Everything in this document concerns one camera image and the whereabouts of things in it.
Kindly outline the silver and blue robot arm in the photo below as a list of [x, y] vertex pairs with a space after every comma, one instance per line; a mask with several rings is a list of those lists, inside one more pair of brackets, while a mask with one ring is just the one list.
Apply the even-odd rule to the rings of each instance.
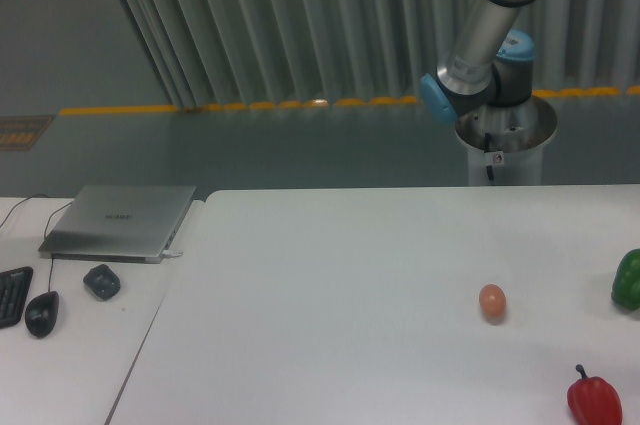
[[534, 46], [511, 27], [522, 7], [535, 0], [472, 0], [452, 51], [437, 73], [420, 80], [432, 115], [454, 122], [483, 105], [514, 107], [532, 94]]

